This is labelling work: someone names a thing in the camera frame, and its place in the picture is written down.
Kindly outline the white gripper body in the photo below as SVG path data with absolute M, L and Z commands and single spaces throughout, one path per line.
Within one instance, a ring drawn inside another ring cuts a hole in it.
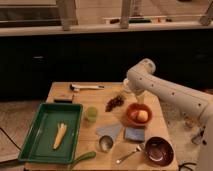
M 131 83 L 127 78 L 123 80 L 124 91 L 127 93 L 133 93 L 135 96 L 140 96 L 144 93 L 143 88 L 138 88 L 133 83 Z

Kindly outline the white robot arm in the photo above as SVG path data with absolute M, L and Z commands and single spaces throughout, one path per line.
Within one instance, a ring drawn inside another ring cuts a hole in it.
M 141 60 L 127 71 L 127 87 L 136 95 L 147 90 L 196 119 L 204 134 L 195 171 L 213 171 L 213 95 L 158 78 L 155 70 L 152 60 Z

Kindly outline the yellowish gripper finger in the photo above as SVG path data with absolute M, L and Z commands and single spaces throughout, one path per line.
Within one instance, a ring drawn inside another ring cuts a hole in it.
M 144 103 L 144 102 L 145 102 L 145 95 L 144 95 L 144 94 L 142 94 L 142 95 L 135 95 L 135 97 L 136 97 L 137 102 L 138 102 L 139 104 L 145 104 L 145 103 Z

